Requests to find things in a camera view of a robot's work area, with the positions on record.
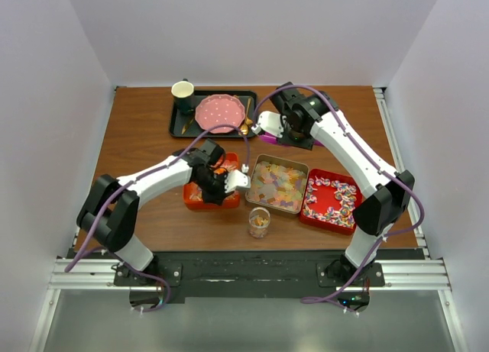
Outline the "purple plastic scoop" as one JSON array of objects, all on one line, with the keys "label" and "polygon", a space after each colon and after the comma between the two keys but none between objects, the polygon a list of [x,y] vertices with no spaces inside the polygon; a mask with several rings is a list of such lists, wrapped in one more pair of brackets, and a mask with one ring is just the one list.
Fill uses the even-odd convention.
[{"label": "purple plastic scoop", "polygon": [[[264,134],[261,134],[260,136],[260,139],[265,142],[265,143],[268,143],[268,144],[275,144],[275,145],[280,145],[280,143],[278,143],[277,141],[277,138],[271,134],[268,134],[268,133],[264,133]],[[314,142],[314,145],[315,146],[319,146],[319,147],[324,147],[324,145],[322,145],[319,141],[315,141]]]}]

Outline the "black serving tray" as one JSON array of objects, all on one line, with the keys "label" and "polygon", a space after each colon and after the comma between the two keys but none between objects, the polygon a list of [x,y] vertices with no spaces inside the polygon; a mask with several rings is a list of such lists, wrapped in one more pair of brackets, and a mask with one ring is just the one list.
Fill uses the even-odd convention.
[{"label": "black serving tray", "polygon": [[194,119],[192,125],[186,131],[184,135],[181,134],[182,128],[186,122],[192,117],[195,117],[197,105],[207,96],[214,94],[227,94],[232,95],[240,100],[240,102],[246,108],[246,102],[248,98],[253,98],[250,117],[253,117],[254,110],[258,103],[257,94],[251,90],[218,90],[218,89],[197,89],[194,92],[193,102],[195,110],[190,114],[182,114],[173,104],[173,110],[170,119],[169,132],[173,137],[197,137],[204,130],[197,124],[196,119]]}]

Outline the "silver tin of gummies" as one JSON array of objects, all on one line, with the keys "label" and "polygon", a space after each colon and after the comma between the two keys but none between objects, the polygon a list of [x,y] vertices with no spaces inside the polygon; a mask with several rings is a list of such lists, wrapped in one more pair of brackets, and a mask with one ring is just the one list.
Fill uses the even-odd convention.
[{"label": "silver tin of gummies", "polygon": [[260,154],[251,174],[251,187],[245,201],[251,207],[295,217],[300,213],[309,167],[304,163]]}]

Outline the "gold fork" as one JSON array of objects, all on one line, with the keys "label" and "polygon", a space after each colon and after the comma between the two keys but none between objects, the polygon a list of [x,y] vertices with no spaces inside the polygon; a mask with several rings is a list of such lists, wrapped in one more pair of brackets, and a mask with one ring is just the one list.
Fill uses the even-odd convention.
[{"label": "gold fork", "polygon": [[246,127],[247,130],[249,130],[249,127],[252,126],[252,124],[253,124],[253,120],[250,117],[252,102],[253,102],[253,98],[249,98],[247,100],[247,104],[246,104],[244,124],[245,124],[245,127]]}]

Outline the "red box of lollipops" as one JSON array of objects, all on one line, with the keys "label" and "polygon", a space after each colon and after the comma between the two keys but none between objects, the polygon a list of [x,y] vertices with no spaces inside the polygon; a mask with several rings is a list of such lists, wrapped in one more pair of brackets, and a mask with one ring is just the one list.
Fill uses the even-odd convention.
[{"label": "red box of lollipops", "polygon": [[314,228],[350,236],[357,227],[353,211],[362,199],[358,185],[350,176],[312,169],[299,219]]}]

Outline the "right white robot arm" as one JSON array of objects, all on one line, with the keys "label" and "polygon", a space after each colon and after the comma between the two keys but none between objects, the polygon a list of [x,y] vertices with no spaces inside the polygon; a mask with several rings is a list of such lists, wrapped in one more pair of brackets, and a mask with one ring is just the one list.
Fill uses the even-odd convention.
[{"label": "right white robot arm", "polygon": [[350,244],[325,268],[328,276],[356,286],[367,277],[378,247],[414,197],[413,174],[400,172],[379,157],[326,92],[288,82],[267,99],[276,111],[259,114],[258,126],[282,145],[324,146],[346,168],[364,198],[351,214],[356,229]]}]

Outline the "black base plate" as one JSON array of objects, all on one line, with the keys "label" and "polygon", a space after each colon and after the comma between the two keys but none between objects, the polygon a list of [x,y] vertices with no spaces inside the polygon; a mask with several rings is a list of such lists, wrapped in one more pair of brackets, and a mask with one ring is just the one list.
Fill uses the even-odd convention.
[{"label": "black base plate", "polygon": [[384,286],[384,272],[373,260],[352,266],[336,250],[160,252],[144,275],[114,265],[114,284],[130,288],[132,305],[151,304],[149,290],[160,285],[172,303],[189,298],[345,300],[343,285],[362,293]]}]

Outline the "dark green cup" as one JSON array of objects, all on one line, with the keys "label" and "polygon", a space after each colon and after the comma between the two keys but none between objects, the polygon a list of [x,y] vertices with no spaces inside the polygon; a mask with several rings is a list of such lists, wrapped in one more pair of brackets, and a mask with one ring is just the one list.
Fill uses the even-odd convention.
[{"label": "dark green cup", "polygon": [[182,114],[190,114],[194,111],[195,86],[188,79],[174,83],[170,92],[173,96],[173,103]]}]

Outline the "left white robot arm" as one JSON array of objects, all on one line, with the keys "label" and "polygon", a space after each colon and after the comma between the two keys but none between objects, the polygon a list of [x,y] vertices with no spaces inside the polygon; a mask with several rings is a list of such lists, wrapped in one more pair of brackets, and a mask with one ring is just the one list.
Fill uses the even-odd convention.
[{"label": "left white robot arm", "polygon": [[200,147],[178,150],[138,173],[97,178],[76,218],[85,240],[65,271],[71,271],[89,253],[89,242],[96,240],[141,285],[166,285],[157,256],[135,233],[138,212],[156,197],[189,183],[201,189],[204,202],[221,205],[235,192],[234,173],[221,168],[224,160],[225,150],[205,140]]}]

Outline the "orange candy box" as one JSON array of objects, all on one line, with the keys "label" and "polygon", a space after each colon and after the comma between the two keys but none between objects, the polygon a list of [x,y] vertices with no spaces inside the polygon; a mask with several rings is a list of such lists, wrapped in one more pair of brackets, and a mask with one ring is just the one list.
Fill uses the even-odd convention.
[{"label": "orange candy box", "polygon": [[[238,155],[234,152],[229,152],[225,155],[225,159],[221,158],[218,167],[214,170],[216,174],[222,174],[226,171],[230,172],[238,168]],[[183,187],[183,201],[186,207],[190,210],[214,210],[219,208],[237,208],[241,200],[238,191],[234,191],[226,197],[222,205],[213,203],[205,203],[202,199],[202,190],[194,183],[190,182]]]}]

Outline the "clear glass jar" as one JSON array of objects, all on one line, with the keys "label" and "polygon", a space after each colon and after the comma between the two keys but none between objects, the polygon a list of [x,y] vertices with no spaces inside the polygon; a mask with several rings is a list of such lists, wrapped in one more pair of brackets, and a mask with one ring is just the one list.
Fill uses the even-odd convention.
[{"label": "clear glass jar", "polygon": [[263,207],[253,208],[248,218],[248,233],[257,239],[267,235],[270,225],[270,212]]}]

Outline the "pink polka dot plate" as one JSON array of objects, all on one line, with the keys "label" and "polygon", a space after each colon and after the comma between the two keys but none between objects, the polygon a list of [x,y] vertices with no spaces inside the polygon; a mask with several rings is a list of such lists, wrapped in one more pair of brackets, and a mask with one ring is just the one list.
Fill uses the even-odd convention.
[{"label": "pink polka dot plate", "polygon": [[240,100],[232,95],[214,94],[205,97],[196,107],[195,119],[205,131],[221,125],[220,128],[209,131],[210,134],[227,134],[233,127],[239,127],[245,118],[245,107]]}]

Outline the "gold spoon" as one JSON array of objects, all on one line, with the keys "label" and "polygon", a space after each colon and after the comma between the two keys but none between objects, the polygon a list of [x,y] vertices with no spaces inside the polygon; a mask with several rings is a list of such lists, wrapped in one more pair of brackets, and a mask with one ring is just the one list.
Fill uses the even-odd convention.
[{"label": "gold spoon", "polygon": [[250,107],[251,107],[251,98],[248,98],[246,102],[246,109],[244,111],[244,120],[240,126],[240,131],[243,135],[248,135],[250,124],[252,123],[252,120],[248,116]]}]

